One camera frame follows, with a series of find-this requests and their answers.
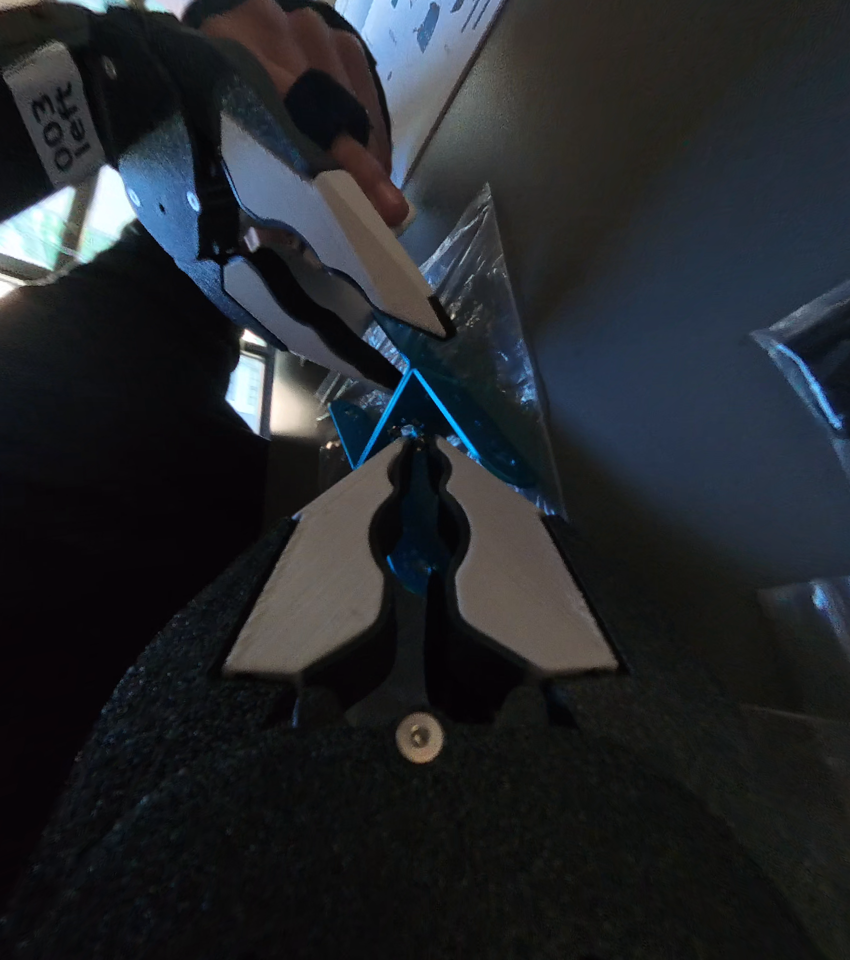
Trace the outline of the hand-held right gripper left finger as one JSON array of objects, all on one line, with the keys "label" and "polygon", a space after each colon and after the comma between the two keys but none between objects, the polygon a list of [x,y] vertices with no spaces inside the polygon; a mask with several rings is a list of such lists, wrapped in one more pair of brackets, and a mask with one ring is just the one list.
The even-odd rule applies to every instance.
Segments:
[{"label": "hand-held right gripper left finger", "polygon": [[396,658],[395,586],[412,453],[397,438],[293,518],[286,545],[222,665],[224,677],[383,679]]}]

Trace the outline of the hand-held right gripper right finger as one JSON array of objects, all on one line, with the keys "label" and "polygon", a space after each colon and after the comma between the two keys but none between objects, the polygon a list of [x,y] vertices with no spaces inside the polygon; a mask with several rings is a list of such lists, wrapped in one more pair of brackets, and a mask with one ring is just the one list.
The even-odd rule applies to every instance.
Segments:
[{"label": "hand-held right gripper right finger", "polygon": [[445,438],[434,448],[446,466],[443,501],[463,522],[463,553],[452,563],[463,625],[538,678],[616,671],[542,511]]}]

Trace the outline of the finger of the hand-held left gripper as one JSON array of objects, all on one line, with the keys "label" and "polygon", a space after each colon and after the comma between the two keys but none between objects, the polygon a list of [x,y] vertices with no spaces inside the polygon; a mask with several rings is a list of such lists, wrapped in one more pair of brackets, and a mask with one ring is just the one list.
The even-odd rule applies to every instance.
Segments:
[{"label": "finger of the hand-held left gripper", "polygon": [[314,300],[281,256],[236,256],[222,268],[224,293],[289,352],[347,378],[397,389],[402,372]]},{"label": "finger of the hand-held left gripper", "polygon": [[236,200],[253,220],[296,234],[385,318],[439,340],[454,335],[430,285],[351,174],[300,174],[226,112],[220,138]]}]

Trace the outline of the blue H-shaped metal bracket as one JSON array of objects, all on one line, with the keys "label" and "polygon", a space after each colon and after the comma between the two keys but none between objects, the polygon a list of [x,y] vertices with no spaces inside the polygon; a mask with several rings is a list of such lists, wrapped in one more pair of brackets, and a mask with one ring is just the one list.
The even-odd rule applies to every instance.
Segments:
[{"label": "blue H-shaped metal bracket", "polygon": [[398,370],[395,390],[330,374],[319,399],[331,417],[343,462],[353,470],[393,441],[411,450],[399,465],[400,526],[385,559],[409,593],[424,597],[443,578],[457,549],[455,524],[443,514],[442,437],[537,506],[553,506],[554,465],[537,376],[520,322],[504,316],[461,319],[456,338],[437,342],[373,323],[364,340]]}]

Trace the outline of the person's left hand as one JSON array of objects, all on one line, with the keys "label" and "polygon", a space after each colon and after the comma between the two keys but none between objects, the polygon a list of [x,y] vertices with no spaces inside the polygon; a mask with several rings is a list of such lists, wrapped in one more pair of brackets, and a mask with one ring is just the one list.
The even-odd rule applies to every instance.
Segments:
[{"label": "person's left hand", "polygon": [[287,12],[274,1],[242,2],[207,18],[200,30],[211,38],[239,42],[283,97],[310,71],[328,76],[353,97],[368,120],[368,138],[363,143],[344,129],[332,138],[326,154],[352,176],[388,227],[404,223],[409,205],[392,182],[392,138],[359,37],[332,28],[315,8]]}]

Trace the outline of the clear plastic bag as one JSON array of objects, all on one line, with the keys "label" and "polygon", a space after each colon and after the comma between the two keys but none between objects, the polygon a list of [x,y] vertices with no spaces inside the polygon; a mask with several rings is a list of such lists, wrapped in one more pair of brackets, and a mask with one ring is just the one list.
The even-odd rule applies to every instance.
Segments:
[{"label": "clear plastic bag", "polygon": [[[410,332],[419,337],[443,343],[457,338],[457,330],[462,319],[483,320],[486,324],[492,317],[499,316],[517,320],[521,325],[531,366],[536,375],[539,399],[543,408],[544,426],[553,464],[551,491],[560,496],[560,499],[549,507],[533,504],[547,515],[566,519],[567,510],[562,485],[548,432],[546,396],[539,384],[536,365],[525,340],[525,331],[506,264],[490,186],[482,186],[479,194],[468,204],[450,234],[420,266],[420,272],[431,286],[431,291],[437,294],[447,318],[454,326],[454,335],[448,340],[437,341],[423,334],[400,328],[389,321],[383,325],[372,320],[362,336],[363,340],[367,342],[364,338],[365,334],[374,324],[380,325],[383,330],[397,326],[402,332]],[[337,439],[335,429],[332,428],[331,416],[319,396],[323,384],[328,381],[330,375],[336,375],[336,373],[328,374],[316,393],[321,408],[318,418],[320,441],[318,488],[320,491],[330,488],[351,470],[348,462],[344,462],[342,446]],[[526,495],[524,497],[532,502],[531,498]]]}]

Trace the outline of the large window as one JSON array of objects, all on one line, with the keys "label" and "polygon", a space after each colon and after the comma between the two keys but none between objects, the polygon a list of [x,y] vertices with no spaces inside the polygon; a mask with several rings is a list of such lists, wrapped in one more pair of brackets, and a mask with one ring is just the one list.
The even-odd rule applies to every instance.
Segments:
[{"label": "large window", "polygon": [[0,222],[0,298],[55,279],[111,248],[134,220],[116,170],[101,168]]}]

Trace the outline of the white instruction booklet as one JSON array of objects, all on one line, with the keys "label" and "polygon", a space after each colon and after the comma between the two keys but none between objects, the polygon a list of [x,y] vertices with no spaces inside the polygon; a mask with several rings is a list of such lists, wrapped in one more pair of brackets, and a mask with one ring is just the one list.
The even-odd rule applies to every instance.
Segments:
[{"label": "white instruction booklet", "polygon": [[377,62],[406,185],[505,1],[336,1]]}]

